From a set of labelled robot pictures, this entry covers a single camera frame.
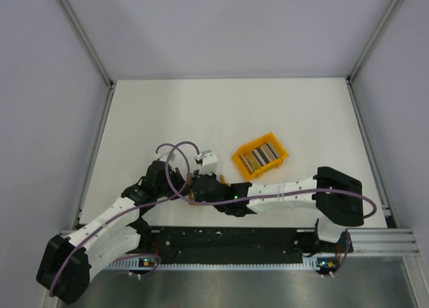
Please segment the yellow leather card holder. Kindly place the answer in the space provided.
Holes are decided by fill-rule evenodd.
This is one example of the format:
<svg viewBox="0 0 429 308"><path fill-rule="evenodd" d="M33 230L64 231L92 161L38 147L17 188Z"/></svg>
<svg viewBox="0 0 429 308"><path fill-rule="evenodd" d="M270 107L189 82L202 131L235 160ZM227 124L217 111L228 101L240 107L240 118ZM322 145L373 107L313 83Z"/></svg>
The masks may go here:
<svg viewBox="0 0 429 308"><path fill-rule="evenodd" d="M215 203L233 198L229 185L222 183L215 174L196 175L190 185L192 200L202 203Z"/></svg>

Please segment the yellow plastic bin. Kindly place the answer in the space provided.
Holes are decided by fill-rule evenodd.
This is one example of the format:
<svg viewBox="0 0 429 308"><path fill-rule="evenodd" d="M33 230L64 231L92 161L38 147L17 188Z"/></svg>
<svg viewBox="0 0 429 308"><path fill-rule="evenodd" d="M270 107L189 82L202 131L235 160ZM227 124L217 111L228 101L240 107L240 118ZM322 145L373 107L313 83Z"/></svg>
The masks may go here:
<svg viewBox="0 0 429 308"><path fill-rule="evenodd" d="M252 181L279 168L288 156L286 149L270 132L239 147L233 154L232 161L244 180Z"/></svg>

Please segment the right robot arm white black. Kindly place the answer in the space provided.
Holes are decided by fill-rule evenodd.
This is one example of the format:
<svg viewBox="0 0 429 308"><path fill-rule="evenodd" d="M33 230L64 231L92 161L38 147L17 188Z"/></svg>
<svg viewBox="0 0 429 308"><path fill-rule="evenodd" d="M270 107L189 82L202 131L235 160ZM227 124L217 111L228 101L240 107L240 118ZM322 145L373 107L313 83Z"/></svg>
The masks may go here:
<svg viewBox="0 0 429 308"><path fill-rule="evenodd" d="M313 234L314 246L329 251L348 227L364 224L361 181L328 166L314 176L279 184L222 183L215 175L194 178L191 195L198 203L210 203L219 212L234 217L267 211L311 209L321 215Z"/></svg>

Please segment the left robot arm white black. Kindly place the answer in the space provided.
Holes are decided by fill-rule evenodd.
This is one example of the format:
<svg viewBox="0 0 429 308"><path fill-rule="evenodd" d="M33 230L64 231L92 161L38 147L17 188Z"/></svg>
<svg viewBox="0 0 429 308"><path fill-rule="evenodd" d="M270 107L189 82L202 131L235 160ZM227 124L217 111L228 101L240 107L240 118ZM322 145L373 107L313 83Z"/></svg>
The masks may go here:
<svg viewBox="0 0 429 308"><path fill-rule="evenodd" d="M186 191L188 179L162 160L154 160L135 184L90 223L47 243L36 281L65 304L76 302L93 278L122 255L144 252L152 236L143 215L173 191Z"/></svg>

